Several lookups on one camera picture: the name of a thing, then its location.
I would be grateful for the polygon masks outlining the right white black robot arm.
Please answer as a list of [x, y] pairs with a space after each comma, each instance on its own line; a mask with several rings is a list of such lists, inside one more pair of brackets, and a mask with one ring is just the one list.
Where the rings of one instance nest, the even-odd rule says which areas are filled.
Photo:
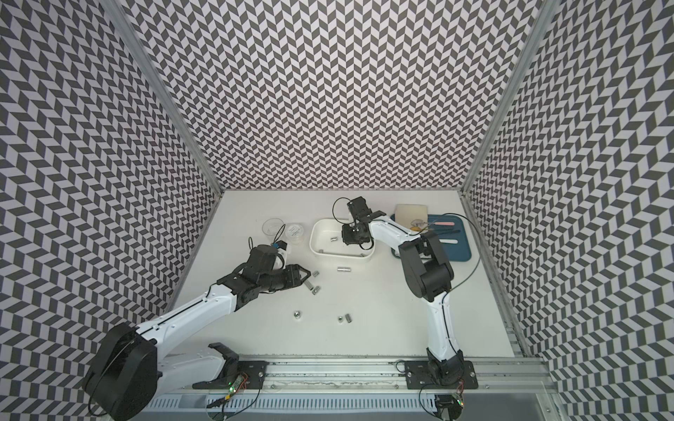
[[342, 241], [359, 247], [381, 242], [398, 251], [408, 288], [427, 305], [428, 372], [437, 385], [458, 384], [464, 377], [465, 359], [449, 311], [455, 273], [440, 238], [401, 226], [385, 212], [370, 209], [361, 196], [349, 199], [347, 208], [352, 220], [342, 224]]

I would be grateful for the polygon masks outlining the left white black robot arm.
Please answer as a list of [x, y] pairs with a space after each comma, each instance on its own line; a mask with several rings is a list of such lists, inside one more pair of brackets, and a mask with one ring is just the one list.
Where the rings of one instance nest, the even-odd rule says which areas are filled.
[[212, 323], [261, 295], [302, 286], [310, 270], [287, 261], [286, 244], [259, 245], [247, 261], [212, 283], [205, 293], [137, 326], [121, 323], [101, 341], [82, 380], [92, 417], [129, 420], [156, 397], [186, 386], [239, 392], [249, 380], [240, 356], [214, 342], [196, 354], [173, 350]]

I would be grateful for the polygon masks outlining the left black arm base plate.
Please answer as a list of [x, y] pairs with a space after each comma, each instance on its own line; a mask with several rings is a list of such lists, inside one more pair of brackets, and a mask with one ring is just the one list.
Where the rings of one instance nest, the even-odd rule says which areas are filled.
[[263, 388], [269, 366], [268, 361], [244, 361], [237, 352], [220, 342], [209, 344], [208, 349], [219, 356], [223, 367], [211, 380], [193, 384], [193, 389], [231, 389], [239, 377], [244, 379], [241, 386], [245, 386], [246, 389], [261, 390]]

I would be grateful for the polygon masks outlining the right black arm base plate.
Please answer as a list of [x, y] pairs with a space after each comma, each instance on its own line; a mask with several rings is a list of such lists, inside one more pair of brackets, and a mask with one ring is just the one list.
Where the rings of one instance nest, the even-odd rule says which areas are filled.
[[407, 389], [421, 390], [435, 387], [437, 389], [464, 390], [479, 388], [477, 374], [471, 361], [453, 363], [448, 369], [432, 368], [429, 361], [401, 361], [402, 374], [407, 383]]

